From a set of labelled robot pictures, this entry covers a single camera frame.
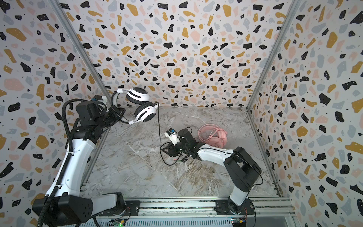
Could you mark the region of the pink headphones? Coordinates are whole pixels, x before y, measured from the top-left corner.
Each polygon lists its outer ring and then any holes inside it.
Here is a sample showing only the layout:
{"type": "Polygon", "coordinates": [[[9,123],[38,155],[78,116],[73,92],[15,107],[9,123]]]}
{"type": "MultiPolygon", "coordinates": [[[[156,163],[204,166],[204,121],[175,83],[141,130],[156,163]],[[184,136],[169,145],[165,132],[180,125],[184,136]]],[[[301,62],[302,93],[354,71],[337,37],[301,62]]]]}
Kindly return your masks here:
{"type": "Polygon", "coordinates": [[[206,124],[199,128],[198,138],[201,142],[216,148],[224,148],[228,132],[215,124],[206,124]]]}

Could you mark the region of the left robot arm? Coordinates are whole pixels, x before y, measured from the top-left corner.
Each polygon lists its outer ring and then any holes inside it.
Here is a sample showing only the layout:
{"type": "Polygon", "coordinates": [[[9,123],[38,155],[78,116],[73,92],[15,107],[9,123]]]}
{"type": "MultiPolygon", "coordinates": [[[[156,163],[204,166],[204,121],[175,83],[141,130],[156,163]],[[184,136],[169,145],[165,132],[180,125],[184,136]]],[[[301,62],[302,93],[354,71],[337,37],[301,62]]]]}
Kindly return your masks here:
{"type": "Polygon", "coordinates": [[[106,129],[122,119],[125,109],[107,107],[105,103],[94,99],[71,99],[63,104],[61,113],[68,148],[46,195],[34,201],[32,210],[39,217],[37,225],[79,226],[104,212],[124,214],[126,203],[122,193],[110,193],[91,199],[81,197],[80,189],[88,158],[98,140],[106,129]]]}

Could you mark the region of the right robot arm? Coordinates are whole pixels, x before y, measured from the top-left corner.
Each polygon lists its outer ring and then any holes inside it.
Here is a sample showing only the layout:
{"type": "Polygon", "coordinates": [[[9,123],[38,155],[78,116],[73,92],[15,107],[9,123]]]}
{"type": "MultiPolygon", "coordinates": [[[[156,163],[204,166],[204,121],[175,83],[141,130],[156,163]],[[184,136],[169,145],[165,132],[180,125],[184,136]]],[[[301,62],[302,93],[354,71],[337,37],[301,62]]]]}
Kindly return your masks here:
{"type": "Polygon", "coordinates": [[[160,151],[169,157],[185,154],[185,159],[209,161],[225,167],[234,188],[228,199],[216,207],[218,213],[240,214],[247,210],[244,204],[252,187],[261,178],[261,168],[244,148],[222,149],[197,142],[186,128],[179,132],[170,128],[164,134],[170,142],[161,145],[160,151]]]}

